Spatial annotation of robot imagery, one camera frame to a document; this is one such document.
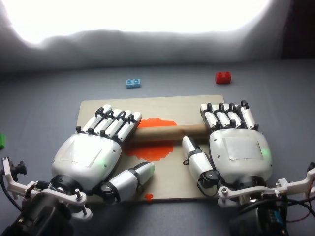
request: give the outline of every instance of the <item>white robotic hand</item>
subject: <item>white robotic hand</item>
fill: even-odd
[[[189,165],[200,191],[214,196],[220,186],[233,190],[265,186],[272,173],[271,154],[247,102],[201,104],[200,113],[212,131],[210,157],[191,138],[183,138],[184,164]]]
[[[141,121],[141,113],[99,108],[95,116],[61,146],[53,161],[51,186],[73,194],[80,189],[87,195],[98,194],[108,202],[133,196],[154,173],[155,166],[143,162],[110,179],[119,162],[125,139]]]

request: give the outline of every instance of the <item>green lego brick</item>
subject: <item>green lego brick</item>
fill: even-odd
[[[5,135],[0,133],[0,150],[5,147]]]

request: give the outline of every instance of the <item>wooden rolling pin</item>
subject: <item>wooden rolling pin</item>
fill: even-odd
[[[182,140],[184,136],[190,136],[195,139],[206,139],[209,133],[204,124],[143,127],[136,130],[131,140],[135,143]]]

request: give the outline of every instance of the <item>red lego brick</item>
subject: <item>red lego brick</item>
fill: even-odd
[[[232,75],[229,71],[220,71],[216,74],[216,83],[219,85],[230,84]]]

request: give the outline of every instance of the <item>gray tabletop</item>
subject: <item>gray tabletop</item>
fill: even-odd
[[[217,71],[232,73],[230,85],[215,84]],[[63,142],[74,133],[83,100],[221,94],[226,102],[248,101],[273,155],[274,187],[279,178],[297,181],[315,161],[315,60],[269,61],[227,65],[183,65],[112,68],[27,75],[0,79],[0,132],[17,164],[23,160],[28,174],[21,183],[51,179],[51,163]],[[126,89],[125,80],[141,78],[142,87]],[[12,224],[18,211],[0,192],[0,231]],[[76,235],[229,235],[233,209],[220,209],[215,201],[156,204],[103,204],[89,206],[93,219],[73,222]],[[289,209],[288,219],[307,213]],[[310,216],[288,226],[291,236],[314,235]]]

